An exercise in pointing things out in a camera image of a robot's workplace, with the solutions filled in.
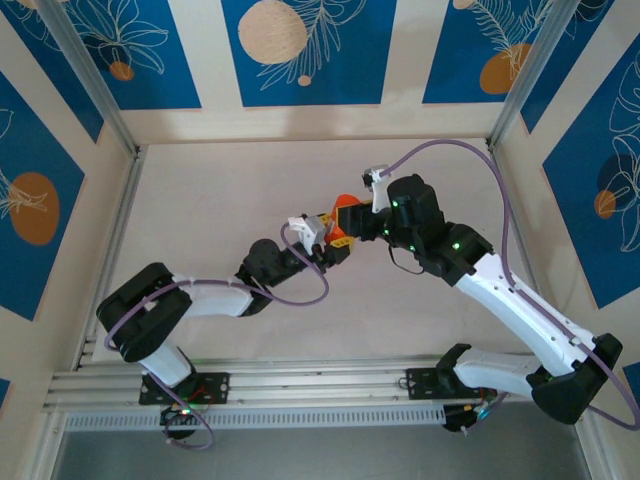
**white floor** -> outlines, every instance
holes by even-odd
[[[484,140],[469,140],[485,148]],[[251,244],[278,241],[289,216],[329,211],[341,193],[370,197],[363,171],[393,163],[419,140],[156,145],[149,149],[117,262],[115,289],[147,264],[174,273],[225,279]],[[480,231],[499,249],[502,207],[495,180],[472,153],[437,146],[419,153],[398,175],[419,173],[438,194],[446,218]],[[512,267],[524,268],[511,240]],[[404,264],[413,260],[401,256]],[[197,358],[348,358],[441,354],[456,342],[497,351],[526,347],[479,304],[442,280],[394,267],[382,242],[356,245],[330,270],[329,297],[307,308],[272,304],[248,318],[182,321],[172,338]],[[303,272],[274,292],[292,300],[319,295]],[[117,355],[102,347],[95,361]]]

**leaf illustration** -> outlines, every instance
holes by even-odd
[[[476,14],[480,32],[496,44],[496,50],[508,50],[518,43],[521,23],[516,19],[509,0],[476,0],[471,11]]]
[[[526,42],[549,15],[553,0],[529,0],[529,5],[520,16],[521,32],[518,43]]]
[[[260,90],[285,79],[293,83],[301,76],[313,77],[331,61],[332,51],[340,52],[338,27],[358,15],[367,0],[358,0],[355,8],[347,6],[354,0],[292,0],[287,4],[300,16],[307,30],[307,44],[296,58],[277,65],[266,65],[258,74],[267,77]]]

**orange block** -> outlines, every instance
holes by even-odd
[[[336,203],[333,205],[333,209],[331,210],[332,228],[329,230],[329,233],[324,236],[324,241],[327,244],[333,242],[334,240],[338,240],[339,238],[348,236],[340,229],[340,226],[338,225],[338,209],[343,207],[351,207],[360,203],[362,202],[358,197],[354,197],[353,195],[349,195],[348,193],[343,193],[336,199]]]

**purple cable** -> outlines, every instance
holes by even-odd
[[[324,291],[322,292],[322,295],[320,295],[318,298],[314,300],[309,300],[306,302],[292,302],[290,300],[285,300],[284,298],[276,297],[275,295],[265,290],[262,290],[260,288],[252,287],[250,285],[245,285],[244,283],[237,283],[237,282],[230,283],[225,280],[216,280],[216,279],[197,279],[197,280],[194,280],[193,282],[191,280],[181,280],[179,282],[174,282],[162,288],[159,288],[148,297],[144,297],[131,310],[125,313],[122,316],[122,318],[116,322],[113,328],[109,330],[109,332],[107,332],[107,336],[104,339],[104,347],[107,350],[117,352],[118,349],[111,345],[111,341],[113,340],[113,336],[116,333],[118,333],[118,331],[123,327],[125,323],[131,320],[131,318],[136,313],[138,313],[141,309],[143,309],[144,306],[149,302],[154,301],[156,298],[164,295],[165,293],[169,292],[170,290],[173,290],[174,288],[183,287],[187,285],[189,286],[191,285],[222,285],[222,286],[228,286],[228,287],[241,288],[243,290],[248,290],[250,292],[258,293],[260,295],[263,295],[264,297],[267,297],[270,300],[273,300],[278,303],[282,303],[283,305],[288,305],[290,307],[308,307],[311,305],[315,305],[316,303],[320,303],[322,300],[327,298],[327,295],[329,295],[329,282],[327,282],[327,279],[325,278],[323,273],[320,271],[320,269],[316,265],[314,265],[311,261],[305,258],[304,255],[298,252],[295,248],[293,248],[293,245],[291,245],[291,243],[287,240],[285,236],[285,233],[288,228],[289,228],[288,223],[285,223],[284,225],[282,225],[282,228],[280,228],[280,239],[285,244],[287,249],[295,257],[297,257],[302,263],[304,263],[307,267],[313,270],[314,273],[318,275],[318,277],[320,277],[320,279],[322,280],[322,284],[324,285]],[[173,392],[171,388],[169,388],[162,380],[160,380],[156,375],[154,375],[153,372],[148,372],[148,374],[153,379],[153,381],[156,382],[158,386],[167,393],[167,395],[173,398],[179,405],[181,405],[185,409],[191,410],[191,413],[193,414],[193,416],[200,423],[202,423],[209,432],[209,440],[207,441],[207,443],[202,445],[187,445],[184,443],[176,442],[173,439],[168,439],[169,443],[172,445],[179,446],[180,448],[188,449],[188,450],[206,450],[207,448],[211,447],[211,445],[213,445],[213,430],[211,429],[211,426],[207,423],[207,421],[195,410],[192,410],[191,407],[186,402],[184,402],[184,400],[182,400],[178,395],[176,395],[175,392]]]
[[[513,279],[513,274],[511,273],[511,268],[509,268],[509,260],[507,258],[508,257],[509,224],[510,224],[510,216],[511,216],[511,206],[509,203],[509,195],[507,194],[507,187],[504,183],[504,180],[502,179],[500,170],[498,170],[498,166],[494,162],[492,162],[491,159],[482,150],[466,142],[462,142],[460,140],[453,140],[453,139],[446,139],[446,138],[430,140],[428,142],[425,142],[415,147],[413,150],[411,150],[409,153],[404,155],[396,163],[386,168],[380,174],[380,176],[390,174],[391,172],[396,170],[400,165],[402,165],[404,162],[406,162],[411,157],[413,157],[416,153],[420,152],[421,150],[424,150],[425,148],[432,147],[434,145],[457,145],[459,147],[466,148],[467,150],[470,150],[471,152],[475,153],[478,157],[480,157],[480,159],[489,167],[489,169],[493,173],[493,176],[496,178],[496,181],[498,182],[498,187],[500,187],[500,194],[502,195],[502,203],[503,203],[503,209],[504,209],[503,223],[502,223],[502,245],[501,245],[501,252],[502,252],[501,260],[502,260],[502,270],[503,270],[504,276],[507,279],[507,282],[509,283],[509,285],[516,292],[518,292],[518,294],[527,303],[529,303],[539,313],[544,315],[544,317],[547,318],[556,328],[558,328],[558,330],[560,330],[567,338],[574,338],[575,335],[571,333],[571,330],[569,330],[560,320],[558,320],[553,314],[548,312],[542,305],[536,302],[533,298],[531,298],[525,292],[523,292],[519,288],[516,288],[516,282]],[[588,407],[589,410],[597,413],[601,417],[627,430],[632,430],[632,431],[640,430],[640,407],[638,407],[638,404],[636,403],[631,393],[625,388],[625,386],[622,384],[618,376],[615,373],[613,373],[613,371],[600,359],[600,357],[598,357],[594,352],[589,350],[586,345],[584,345],[583,343],[580,343],[578,344],[578,348],[583,353],[585,353],[589,358],[591,358],[598,365],[598,367],[602,369],[602,371],[607,375],[607,377],[609,377],[609,380],[611,380],[611,382],[616,386],[616,388],[618,389],[618,391],[620,392],[624,400],[627,402],[629,409],[633,413],[635,423],[634,424],[625,423],[619,418],[616,418],[610,413],[604,412],[597,407],[589,406]]]

